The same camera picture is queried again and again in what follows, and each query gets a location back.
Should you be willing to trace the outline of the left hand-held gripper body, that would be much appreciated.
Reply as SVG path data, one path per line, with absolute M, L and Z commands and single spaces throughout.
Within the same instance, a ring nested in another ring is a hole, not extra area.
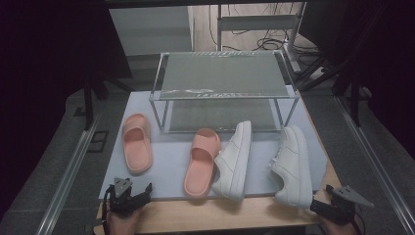
M 132 182 L 129 178 L 116 177 L 110 192 L 111 211 L 121 216 L 130 216 L 142 207 L 143 195 L 131 195 Z

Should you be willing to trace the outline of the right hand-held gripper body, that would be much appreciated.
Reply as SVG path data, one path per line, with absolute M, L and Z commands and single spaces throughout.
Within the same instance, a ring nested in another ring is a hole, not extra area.
M 374 207 L 373 203 L 349 186 L 334 188 L 334 195 L 330 196 L 331 205 L 326 217 L 339 225 L 344 225 L 354 219 L 356 205 Z

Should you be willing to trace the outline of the white sneaker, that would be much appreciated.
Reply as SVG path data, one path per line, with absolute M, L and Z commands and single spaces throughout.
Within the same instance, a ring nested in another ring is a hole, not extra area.
M 252 142 L 252 124 L 239 122 L 226 147 L 214 162 L 219 170 L 212 190 L 222 197 L 240 202 L 245 198 L 245 181 Z
M 277 154 L 270 162 L 271 178 L 280 185 L 274 201 L 308 210 L 313 193 L 305 136 L 299 127 L 286 126 L 280 141 Z

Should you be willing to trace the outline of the pink slipper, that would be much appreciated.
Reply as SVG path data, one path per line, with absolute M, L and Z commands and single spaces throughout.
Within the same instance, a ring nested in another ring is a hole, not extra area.
M 184 178 L 184 192 L 192 198 L 208 194 L 214 173 L 214 159 L 221 150 L 221 141 L 209 128 L 199 129 L 193 139 L 190 161 Z
M 124 122 L 122 145 L 126 165 L 131 173 L 142 173 L 152 165 L 151 125 L 145 115 L 134 114 Z

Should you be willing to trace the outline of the two-tier metal shoe rack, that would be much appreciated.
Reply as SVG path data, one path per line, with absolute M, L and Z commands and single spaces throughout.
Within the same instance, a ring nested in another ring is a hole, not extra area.
M 299 98 L 282 51 L 219 51 L 161 54 L 149 101 L 165 133 L 232 132 L 245 120 L 274 132 Z

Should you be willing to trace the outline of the person's right hand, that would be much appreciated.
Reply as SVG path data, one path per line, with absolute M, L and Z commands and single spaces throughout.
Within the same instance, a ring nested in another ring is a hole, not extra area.
M 322 221 L 329 235 L 358 235 L 351 223 L 339 225 L 326 218 L 322 218 Z

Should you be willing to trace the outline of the person's left hand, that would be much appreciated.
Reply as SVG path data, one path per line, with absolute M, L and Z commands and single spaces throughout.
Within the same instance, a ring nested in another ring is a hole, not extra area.
M 128 217 L 122 217 L 110 212 L 107 218 L 110 235 L 134 235 L 141 213 L 142 209 L 138 209 Z

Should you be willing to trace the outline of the light blue mat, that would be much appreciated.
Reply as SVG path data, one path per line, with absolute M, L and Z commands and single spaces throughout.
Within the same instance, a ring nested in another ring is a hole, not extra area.
M 144 114 L 151 124 L 151 145 L 153 164 L 142 174 L 131 174 L 126 166 L 122 134 L 119 133 L 111 159 L 104 177 L 101 190 L 106 191 L 114 183 L 116 177 L 128 178 L 133 182 L 132 193 L 141 193 L 148 184 L 153 185 L 154 199 L 184 199 L 186 197 L 183 182 L 190 160 L 190 149 L 194 134 L 162 133 L 157 125 L 153 108 L 149 102 L 148 91 L 132 92 L 129 95 L 123 116 L 129 118 L 133 114 Z M 320 189 L 326 172 L 327 156 L 319 142 L 318 135 L 308 117 L 303 102 L 298 102 L 290 120 L 291 125 L 298 126 L 306 139 L 312 189 Z M 269 174 L 271 159 L 279 148 L 279 134 L 276 132 L 256 132 L 252 135 L 251 152 L 246 174 L 245 194 L 248 197 L 273 195 L 277 185 Z

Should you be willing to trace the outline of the black tripod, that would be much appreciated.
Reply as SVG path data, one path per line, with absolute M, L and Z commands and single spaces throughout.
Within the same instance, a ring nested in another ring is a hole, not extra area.
M 356 64 L 358 53 L 353 51 L 337 66 L 327 70 L 316 79 L 310 81 L 306 85 L 301 85 L 299 91 L 307 91 L 315 86 L 323 83 L 324 81 L 337 75 L 339 78 L 336 80 L 332 87 L 332 93 L 335 96 L 343 96 L 346 90 L 350 87 L 350 111 L 349 115 L 354 123 L 359 126 L 360 121 L 358 118 L 358 103 L 360 99 L 359 83 L 357 72 L 354 66 Z

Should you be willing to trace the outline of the black stand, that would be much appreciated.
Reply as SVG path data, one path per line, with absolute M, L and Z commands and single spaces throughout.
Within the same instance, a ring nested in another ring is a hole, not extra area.
M 94 121 L 92 93 L 95 93 L 99 100 L 105 100 L 110 96 L 110 92 L 105 85 L 106 81 L 128 93 L 133 92 L 133 89 L 130 86 L 115 78 L 111 78 L 102 71 L 88 72 L 84 78 L 83 87 L 86 112 L 85 130 L 90 130 Z

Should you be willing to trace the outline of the grey panel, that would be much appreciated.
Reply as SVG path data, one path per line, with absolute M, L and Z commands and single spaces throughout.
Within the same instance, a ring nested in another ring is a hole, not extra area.
M 190 7 L 110 9 L 110 14 L 126 56 L 193 50 Z

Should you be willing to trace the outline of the white metal stand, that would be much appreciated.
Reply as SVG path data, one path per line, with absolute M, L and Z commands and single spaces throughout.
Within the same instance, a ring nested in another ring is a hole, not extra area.
M 293 72 L 300 73 L 300 65 L 294 55 L 294 43 L 300 29 L 300 23 L 305 6 L 306 4 L 301 2 L 300 7 L 297 9 L 295 14 L 223 17 L 221 14 L 221 5 L 218 5 L 216 50 L 222 50 L 221 41 L 223 31 L 268 29 L 289 30 L 291 34 L 287 36 L 283 42 L 283 48 L 289 59 Z

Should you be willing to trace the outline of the metal floor rail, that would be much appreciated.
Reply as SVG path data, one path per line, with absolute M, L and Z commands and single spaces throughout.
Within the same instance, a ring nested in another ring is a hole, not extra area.
M 82 134 L 77 142 L 77 145 L 72 153 L 63 177 L 49 203 L 47 210 L 44 213 L 43 218 L 35 232 L 35 235 L 52 235 L 52 232 L 57 224 L 57 221 L 61 215 L 65 202 L 68 198 L 70 189 L 78 174 L 79 168 L 83 162 L 84 156 L 87 152 L 89 143 L 92 140 L 93 134 L 98 126 L 98 123 L 102 117 L 102 111 L 100 111 L 93 119 L 87 130 L 83 130 Z
M 378 158 L 377 153 L 369 143 L 364 131 L 359 127 L 355 121 L 351 118 L 351 110 L 347 106 L 346 101 L 343 98 L 335 98 L 337 104 L 343 113 L 347 125 L 351 129 L 352 135 L 356 139 L 358 145 L 362 149 L 362 152 L 372 168 L 379 184 L 385 192 L 397 218 L 402 224 L 407 235 L 415 235 L 415 216 L 410 211 L 410 208 L 400 192 L 394 186 L 390 176 L 388 175 L 385 167 L 382 165 Z

